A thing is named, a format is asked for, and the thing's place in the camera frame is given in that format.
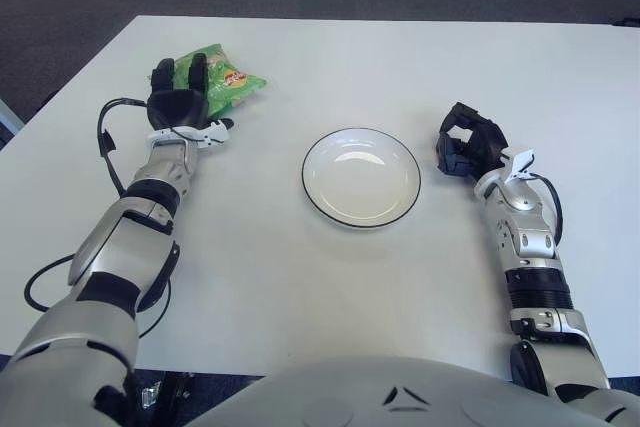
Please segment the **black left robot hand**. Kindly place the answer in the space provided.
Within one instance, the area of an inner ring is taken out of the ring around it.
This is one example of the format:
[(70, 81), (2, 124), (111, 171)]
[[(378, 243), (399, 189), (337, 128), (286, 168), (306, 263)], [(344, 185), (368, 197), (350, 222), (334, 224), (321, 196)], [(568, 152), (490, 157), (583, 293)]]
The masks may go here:
[(174, 86), (176, 63), (172, 58), (159, 62), (151, 74), (151, 94), (147, 100), (147, 116), (155, 130), (192, 127), (198, 130), (210, 125), (208, 113), (208, 65), (204, 53), (196, 53), (187, 72), (187, 87)]

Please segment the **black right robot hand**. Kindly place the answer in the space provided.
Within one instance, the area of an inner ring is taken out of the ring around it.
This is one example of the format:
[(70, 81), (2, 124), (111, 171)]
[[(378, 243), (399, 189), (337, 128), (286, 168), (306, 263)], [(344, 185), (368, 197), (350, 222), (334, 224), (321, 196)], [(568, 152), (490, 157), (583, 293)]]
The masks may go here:
[[(467, 141), (453, 138), (450, 130), (459, 127), (471, 135)], [(444, 118), (436, 143), (438, 169), (449, 176), (479, 180), (489, 171), (504, 166), (501, 152), (508, 147), (503, 132), (492, 120), (457, 102)]]

